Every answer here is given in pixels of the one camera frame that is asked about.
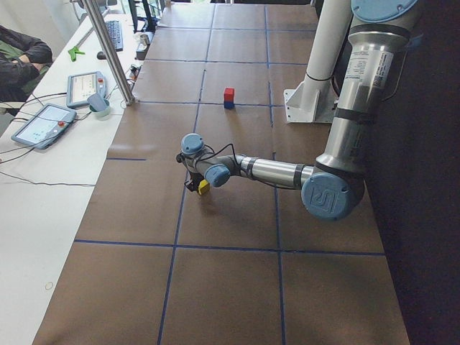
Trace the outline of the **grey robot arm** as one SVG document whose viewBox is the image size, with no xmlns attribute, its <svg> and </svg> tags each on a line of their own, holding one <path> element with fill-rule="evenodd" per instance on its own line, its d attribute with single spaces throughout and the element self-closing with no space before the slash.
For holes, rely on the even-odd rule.
<svg viewBox="0 0 460 345">
<path fill-rule="evenodd" d="M 364 195 L 366 146 L 392 62 L 410 45 L 423 7 L 422 1 L 325 1 L 305 77 L 284 92 L 288 122 L 330 126 L 323 152 L 312 165 L 225 155 L 190 133 L 176 157 L 190 175 L 186 188 L 201 192 L 239 176 L 299 190 L 318 219 L 347 217 Z"/>
</svg>

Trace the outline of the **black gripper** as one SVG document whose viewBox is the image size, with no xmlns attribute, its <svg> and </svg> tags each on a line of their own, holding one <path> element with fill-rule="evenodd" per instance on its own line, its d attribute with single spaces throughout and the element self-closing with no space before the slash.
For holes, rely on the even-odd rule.
<svg viewBox="0 0 460 345">
<path fill-rule="evenodd" d="M 188 171 L 190 179 L 184 182 L 184 186 L 191 192 L 198 191 L 198 184 L 200 184 L 205 178 L 199 172 Z"/>
</svg>

